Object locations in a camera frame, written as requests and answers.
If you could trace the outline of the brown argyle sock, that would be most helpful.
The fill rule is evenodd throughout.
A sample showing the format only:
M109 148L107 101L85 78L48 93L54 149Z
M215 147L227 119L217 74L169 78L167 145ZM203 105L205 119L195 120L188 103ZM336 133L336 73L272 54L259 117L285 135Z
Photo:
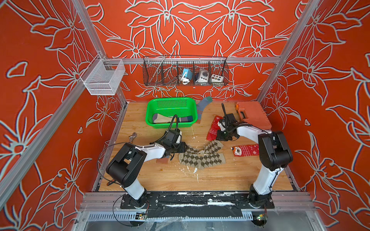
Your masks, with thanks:
M221 153L204 155L182 153L179 155L179 161L182 165L198 169L205 169L226 163L225 157Z
M218 153L222 148L223 144L218 140L209 142L203 150L195 149L191 146L188 147L184 155L213 155Z

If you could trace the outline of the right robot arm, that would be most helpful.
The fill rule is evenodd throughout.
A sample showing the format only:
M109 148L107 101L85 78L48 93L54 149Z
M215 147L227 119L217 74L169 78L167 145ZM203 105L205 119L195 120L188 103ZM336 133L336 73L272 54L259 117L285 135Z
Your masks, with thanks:
M280 173L293 161L293 155L283 132L263 130L255 125L238 122L221 104L224 117L219 121L218 141L233 141L245 137L259 145L262 163L256 181L250 186L248 203L253 208L264 207L271 199L273 186Z

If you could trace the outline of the white dotted box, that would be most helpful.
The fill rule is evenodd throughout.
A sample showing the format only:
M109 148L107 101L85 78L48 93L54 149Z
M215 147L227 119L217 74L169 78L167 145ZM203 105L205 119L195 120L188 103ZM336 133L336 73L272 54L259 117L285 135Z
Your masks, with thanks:
M224 84L224 77L216 74L211 75L211 84L222 86Z

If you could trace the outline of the orange adjustable wrench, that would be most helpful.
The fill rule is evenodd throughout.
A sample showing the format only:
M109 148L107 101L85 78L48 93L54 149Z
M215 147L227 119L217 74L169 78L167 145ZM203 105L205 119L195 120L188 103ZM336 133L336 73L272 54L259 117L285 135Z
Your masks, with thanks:
M134 139L137 137L137 133L134 132L130 137L129 137L129 143L133 143Z

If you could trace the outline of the white power adapter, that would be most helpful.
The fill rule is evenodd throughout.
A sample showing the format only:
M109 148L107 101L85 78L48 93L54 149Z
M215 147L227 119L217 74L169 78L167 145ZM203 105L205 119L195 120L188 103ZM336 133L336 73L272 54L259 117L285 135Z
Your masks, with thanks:
M208 83L209 81L209 72L205 69L200 69L195 76L196 83Z

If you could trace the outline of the clear acrylic wall bin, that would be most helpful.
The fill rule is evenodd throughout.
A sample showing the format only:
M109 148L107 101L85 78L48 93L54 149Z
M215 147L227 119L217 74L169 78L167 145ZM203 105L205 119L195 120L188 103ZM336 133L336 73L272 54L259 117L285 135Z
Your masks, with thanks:
M125 71L123 61L120 61L115 69L107 69L102 60L95 60L81 76L81 80L90 95L113 96Z

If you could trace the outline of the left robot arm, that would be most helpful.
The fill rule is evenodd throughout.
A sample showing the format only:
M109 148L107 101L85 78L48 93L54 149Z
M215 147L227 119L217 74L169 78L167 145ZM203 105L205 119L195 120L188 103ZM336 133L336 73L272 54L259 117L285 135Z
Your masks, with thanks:
M164 135L149 145L139 146L124 144L106 167L106 173L115 180L138 207L146 202L147 190L138 180L138 175L145 162L154 159L173 158L176 153L183 153L188 145L182 141L179 129L179 117L174 115Z

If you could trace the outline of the cream purple striped sock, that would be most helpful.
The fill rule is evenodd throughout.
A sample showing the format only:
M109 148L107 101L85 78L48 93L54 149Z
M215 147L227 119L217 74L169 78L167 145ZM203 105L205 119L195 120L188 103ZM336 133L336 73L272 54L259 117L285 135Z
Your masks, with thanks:
M152 121L154 124L161 124L161 123L171 123L173 116L163 116L161 114L154 114L152 117ZM175 117L174 122L192 122L193 116L185 116L185 117Z

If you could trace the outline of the green plastic basket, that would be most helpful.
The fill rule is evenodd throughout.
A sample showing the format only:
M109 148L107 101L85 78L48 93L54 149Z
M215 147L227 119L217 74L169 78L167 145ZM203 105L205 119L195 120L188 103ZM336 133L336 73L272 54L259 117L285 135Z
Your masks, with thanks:
M148 103L145 122L155 129L165 129L170 123L154 124L152 121L154 114L171 117L174 115L178 117L193 116L192 122L178 122L179 128L191 127L198 119L196 101L189 97L158 98Z

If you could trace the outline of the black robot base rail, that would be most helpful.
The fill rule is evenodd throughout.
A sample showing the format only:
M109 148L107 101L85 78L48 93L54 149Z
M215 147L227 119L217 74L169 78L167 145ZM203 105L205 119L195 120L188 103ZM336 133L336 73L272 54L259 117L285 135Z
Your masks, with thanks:
M138 206L124 194L117 205L122 210L143 210L147 218L243 218L247 211L267 211L275 205L269 195L262 204L253 206L248 191L152 191L146 194L144 205Z

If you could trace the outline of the orange tool case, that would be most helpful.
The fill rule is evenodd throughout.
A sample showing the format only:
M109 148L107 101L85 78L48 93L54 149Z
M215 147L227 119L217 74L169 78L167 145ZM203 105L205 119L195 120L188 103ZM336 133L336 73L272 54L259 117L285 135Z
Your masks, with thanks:
M271 130L272 125L259 102L237 102L235 108L241 121L263 130Z

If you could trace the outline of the blue white small box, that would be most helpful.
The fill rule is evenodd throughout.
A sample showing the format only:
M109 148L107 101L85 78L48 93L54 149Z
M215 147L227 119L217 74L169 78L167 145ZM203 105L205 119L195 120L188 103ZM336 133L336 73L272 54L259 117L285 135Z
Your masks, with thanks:
M190 69L184 68L183 73L181 75L181 81L190 82L193 79L193 73Z

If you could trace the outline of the red penguin christmas sock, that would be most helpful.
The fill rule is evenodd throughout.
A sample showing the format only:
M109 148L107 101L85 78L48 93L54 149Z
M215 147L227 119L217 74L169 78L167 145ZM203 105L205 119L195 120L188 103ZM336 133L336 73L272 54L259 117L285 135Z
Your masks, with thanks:
M250 156L259 155L259 145L258 144L233 146L231 147L231 150L235 157L250 157Z

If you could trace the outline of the red snowflake christmas sock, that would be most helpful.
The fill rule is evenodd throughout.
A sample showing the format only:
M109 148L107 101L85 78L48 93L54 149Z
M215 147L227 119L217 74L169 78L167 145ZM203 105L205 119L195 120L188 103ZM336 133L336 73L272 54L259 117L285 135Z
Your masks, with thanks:
M220 130L220 126L218 125L218 122L223 119L221 116L215 116L214 120L212 121L211 127L208 131L206 140L213 141L217 138L217 132Z

